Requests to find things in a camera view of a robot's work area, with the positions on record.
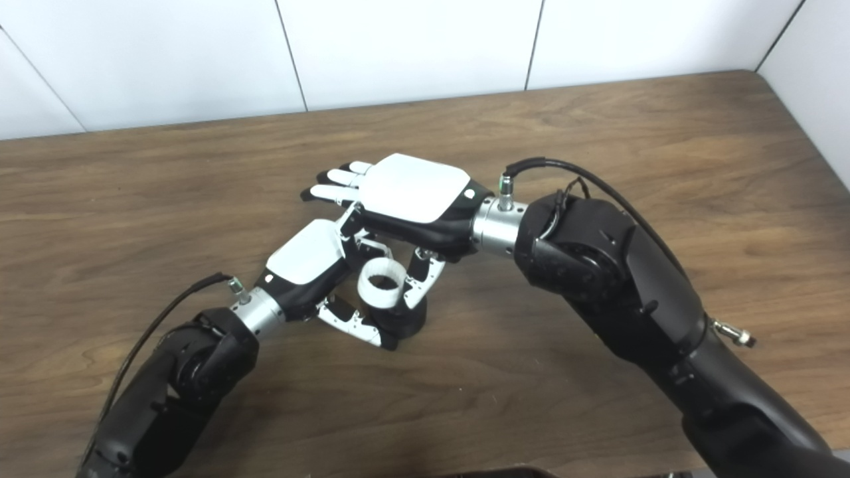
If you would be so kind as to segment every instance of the cable connector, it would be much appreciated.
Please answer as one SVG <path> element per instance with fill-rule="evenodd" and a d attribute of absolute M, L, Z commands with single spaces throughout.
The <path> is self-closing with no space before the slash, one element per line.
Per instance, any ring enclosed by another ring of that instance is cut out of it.
<path fill-rule="evenodd" d="M 499 178 L 499 210 L 513 209 L 513 178 L 503 174 Z"/>
<path fill-rule="evenodd" d="M 240 282 L 239 279 L 233 277 L 227 281 L 227 285 L 230 287 L 230 291 L 233 295 L 239 299 L 239 305 L 245 305 L 248 302 L 251 302 L 251 294 L 245 290 L 245 287 L 242 286 L 242 282 Z"/>
<path fill-rule="evenodd" d="M 756 338 L 743 328 L 737 328 L 726 322 L 716 320 L 712 320 L 711 326 L 714 327 L 717 333 L 732 339 L 732 343 L 739 347 L 748 347 L 751 349 L 756 346 Z"/>

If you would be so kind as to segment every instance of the wood grain tabletop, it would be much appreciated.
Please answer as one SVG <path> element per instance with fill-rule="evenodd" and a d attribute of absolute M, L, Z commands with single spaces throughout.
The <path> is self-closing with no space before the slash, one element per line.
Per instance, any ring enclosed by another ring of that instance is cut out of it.
<path fill-rule="evenodd" d="M 72 475 L 162 307 L 216 270 L 252 282 L 311 219 L 341 213 L 299 201 L 318 172 L 394 152 L 490 186 L 540 155 L 607 179 L 706 309 L 759 338 L 735 351 L 744 362 L 850 447 L 850 198 L 770 87 L 738 71 L 0 142 L 0 474 Z M 518 199 L 569 179 L 528 172 Z M 163 332 L 230 304 L 224 289 Z M 176 476 L 515 464 L 564 478 L 701 466 L 642 373 L 512 262 L 477 254 L 447 267 L 425 328 L 396 352 L 319 321 L 279 329 Z"/>

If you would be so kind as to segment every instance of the tile grout line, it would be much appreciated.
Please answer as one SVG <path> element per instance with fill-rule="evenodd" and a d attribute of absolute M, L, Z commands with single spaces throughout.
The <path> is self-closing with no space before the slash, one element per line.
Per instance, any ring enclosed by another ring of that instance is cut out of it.
<path fill-rule="evenodd" d="M 806 0 L 800 0 L 800 3 L 797 5 L 797 8 L 794 9 L 794 13 L 791 14 L 791 17 L 788 19 L 788 21 L 785 22 L 785 26 L 782 27 L 781 31 L 779 31 L 779 35 L 777 35 L 776 39 L 773 40 L 773 43 L 770 44 L 770 48 L 768 48 L 768 52 L 764 54 L 764 56 L 762 57 L 762 61 L 758 62 L 756 69 L 753 70 L 753 71 L 758 73 L 758 71 L 762 68 L 762 65 L 764 65 L 764 61 L 767 60 L 768 56 L 770 56 L 770 54 L 774 51 L 774 48 L 776 48 L 776 44 L 779 43 L 779 40 L 785 34 L 785 30 L 788 30 L 788 27 L 791 25 L 791 22 L 794 21 L 794 19 L 796 18 L 796 15 L 798 13 L 800 13 L 800 9 L 802 8 L 802 5 L 805 2 L 806 2 Z"/>
<path fill-rule="evenodd" d="M 65 110 L 68 111 L 68 114 L 71 115 L 72 118 L 74 118 L 74 121 L 76 121 L 76 124 L 80 125 L 80 128 L 82 128 L 82 131 L 87 133 L 88 129 L 86 129 L 85 125 L 82 124 L 82 121 L 80 121 L 80 118 L 78 118 L 77 115 L 74 114 L 74 111 L 72 111 L 71 108 L 68 106 L 68 104 L 65 103 L 65 100 L 63 100 L 62 97 L 59 96 L 58 93 L 56 93 L 56 90 L 48 82 L 48 79 L 44 77 L 44 75 L 38 70 L 38 68 L 36 68 L 36 66 L 30 60 L 30 57 L 26 56 L 26 54 L 24 53 L 24 50 L 20 49 L 20 46 L 18 46 L 18 43 L 14 40 L 14 38 L 12 38 L 11 35 L 9 35 L 9 31 L 4 29 L 2 26 L 0 26 L 0 31 L 2 31 L 3 33 L 6 34 L 6 38 L 8 38 L 9 42 L 12 43 L 12 46 L 14 47 L 14 49 L 18 50 L 18 53 L 20 53 L 20 56 L 24 57 L 24 60 L 26 60 L 26 63 L 29 64 L 30 68 L 32 68 L 32 70 L 38 75 L 38 77 L 42 79 L 44 84 L 50 90 L 50 93 L 54 94 L 56 99 L 62 104 L 62 106 L 64 106 Z"/>
<path fill-rule="evenodd" d="M 534 52 L 535 50 L 537 50 L 537 36 L 540 34 L 540 22 L 541 20 L 543 20 L 544 6 L 546 6 L 546 0 L 541 0 L 540 13 L 537 15 L 537 27 L 534 30 L 534 42 L 531 44 L 531 58 L 529 58 L 529 69 L 525 73 L 525 86 L 523 87 L 523 91 L 528 91 L 529 89 L 529 79 L 531 79 L 531 66 L 534 65 Z"/>
<path fill-rule="evenodd" d="M 295 66 L 295 55 L 292 54 L 292 44 L 289 43 L 289 35 L 286 34 L 286 25 L 283 23 L 283 13 L 278 0 L 275 0 L 277 17 L 280 19 L 280 28 L 283 30 L 283 38 L 286 40 L 286 49 L 289 50 L 289 60 L 292 62 L 292 70 L 295 71 L 295 81 L 298 82 L 298 91 L 301 92 L 301 101 L 304 103 L 304 111 L 310 111 L 307 107 L 307 99 L 304 97 L 304 88 L 301 86 L 301 77 L 298 75 L 298 67 Z"/>

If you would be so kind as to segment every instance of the white wall tile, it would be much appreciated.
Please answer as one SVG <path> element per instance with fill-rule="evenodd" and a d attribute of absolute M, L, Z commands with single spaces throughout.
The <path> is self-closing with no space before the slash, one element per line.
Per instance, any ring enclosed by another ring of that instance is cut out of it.
<path fill-rule="evenodd" d="M 80 123 L 0 30 L 0 139 L 81 132 Z"/>
<path fill-rule="evenodd" d="M 850 2 L 807 0 L 759 69 L 850 186 Z"/>
<path fill-rule="evenodd" d="M 0 22 L 86 129 L 303 110 L 274 0 L 3 0 Z"/>
<path fill-rule="evenodd" d="M 547 0 L 529 88 L 755 70 L 800 0 Z"/>
<path fill-rule="evenodd" d="M 279 0 L 310 110 L 522 90 L 539 0 Z"/>

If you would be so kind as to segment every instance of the white plastic ring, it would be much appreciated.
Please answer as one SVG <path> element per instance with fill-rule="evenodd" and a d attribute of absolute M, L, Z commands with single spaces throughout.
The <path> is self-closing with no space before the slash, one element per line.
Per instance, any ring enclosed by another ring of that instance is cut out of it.
<path fill-rule="evenodd" d="M 395 282 L 396 287 L 380 288 L 369 281 L 372 277 L 387 277 Z M 363 265 L 360 278 L 357 280 L 357 293 L 372 307 L 391 309 L 399 303 L 405 277 L 407 277 L 407 270 L 399 262 L 385 257 L 375 258 Z"/>

